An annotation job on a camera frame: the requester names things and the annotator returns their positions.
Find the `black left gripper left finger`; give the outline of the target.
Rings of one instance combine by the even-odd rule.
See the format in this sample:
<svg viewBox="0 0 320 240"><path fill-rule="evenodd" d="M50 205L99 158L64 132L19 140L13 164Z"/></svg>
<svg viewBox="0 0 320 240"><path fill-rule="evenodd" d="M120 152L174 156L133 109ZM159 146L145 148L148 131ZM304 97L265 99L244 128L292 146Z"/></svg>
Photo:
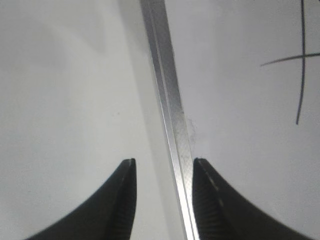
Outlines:
<svg viewBox="0 0 320 240"><path fill-rule="evenodd" d="M71 213L32 240L128 240L137 205L137 167L123 160L103 185Z"/></svg>

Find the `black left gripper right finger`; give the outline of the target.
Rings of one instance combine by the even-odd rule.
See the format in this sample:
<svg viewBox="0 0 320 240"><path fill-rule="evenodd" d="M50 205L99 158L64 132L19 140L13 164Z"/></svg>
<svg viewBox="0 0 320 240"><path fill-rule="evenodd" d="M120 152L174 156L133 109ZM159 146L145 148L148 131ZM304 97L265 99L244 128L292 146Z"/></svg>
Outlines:
<svg viewBox="0 0 320 240"><path fill-rule="evenodd" d="M201 240L306 240L239 194L205 158L193 161L192 205Z"/></svg>

